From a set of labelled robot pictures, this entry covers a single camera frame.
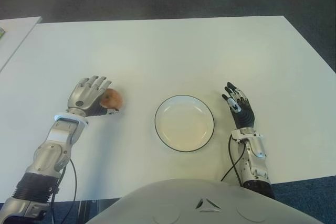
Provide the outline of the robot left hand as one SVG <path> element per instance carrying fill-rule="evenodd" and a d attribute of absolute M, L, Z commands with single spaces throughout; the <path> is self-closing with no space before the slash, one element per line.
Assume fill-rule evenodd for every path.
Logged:
<path fill-rule="evenodd" d="M 73 89 L 67 103 L 67 112 L 83 117 L 113 114 L 121 110 L 121 94 L 110 88 L 106 77 L 83 78 Z"/>

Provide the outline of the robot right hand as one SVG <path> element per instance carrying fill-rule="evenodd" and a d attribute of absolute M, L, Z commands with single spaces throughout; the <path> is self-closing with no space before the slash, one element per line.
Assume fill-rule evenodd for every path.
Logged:
<path fill-rule="evenodd" d="M 255 115 L 248 98 L 241 89 L 227 82 L 224 87 L 228 95 L 222 94 L 222 98 L 229 105 L 230 112 L 234 119 L 236 129 L 254 127 Z"/>

